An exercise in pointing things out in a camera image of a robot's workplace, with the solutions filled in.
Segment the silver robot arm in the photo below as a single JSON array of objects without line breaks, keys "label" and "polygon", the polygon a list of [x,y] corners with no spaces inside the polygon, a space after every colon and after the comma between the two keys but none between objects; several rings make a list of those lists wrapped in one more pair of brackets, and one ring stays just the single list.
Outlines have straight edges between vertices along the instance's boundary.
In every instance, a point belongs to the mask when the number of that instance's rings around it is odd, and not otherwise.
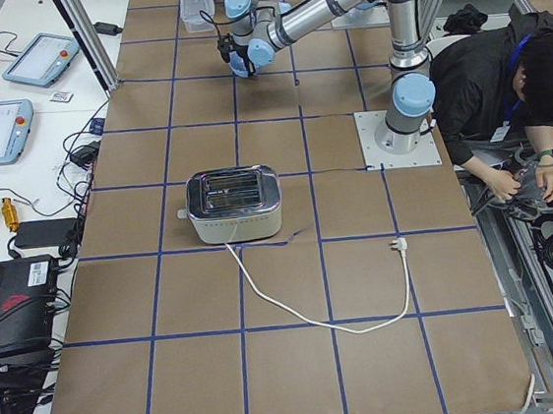
[{"label": "silver robot arm", "polygon": [[249,78],[274,62],[277,52],[330,25],[337,30],[390,30],[391,106],[374,133],[380,149],[415,149],[436,94],[428,79],[429,53],[420,32],[419,0],[303,0],[298,5],[261,0],[225,0],[230,31],[217,49],[231,71]]}]

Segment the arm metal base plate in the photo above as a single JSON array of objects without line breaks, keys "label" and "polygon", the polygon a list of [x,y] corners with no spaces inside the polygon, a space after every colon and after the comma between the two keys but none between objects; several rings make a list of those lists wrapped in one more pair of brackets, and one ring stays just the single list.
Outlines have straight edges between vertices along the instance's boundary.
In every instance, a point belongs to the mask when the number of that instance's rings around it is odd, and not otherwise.
[{"label": "arm metal base plate", "polygon": [[365,168],[378,171],[442,164],[427,120],[413,134],[401,135],[388,127],[386,114],[380,110],[354,113]]},{"label": "arm metal base plate", "polygon": [[387,3],[381,0],[360,4],[332,20],[332,28],[335,30],[379,29],[387,28],[389,24]]}]

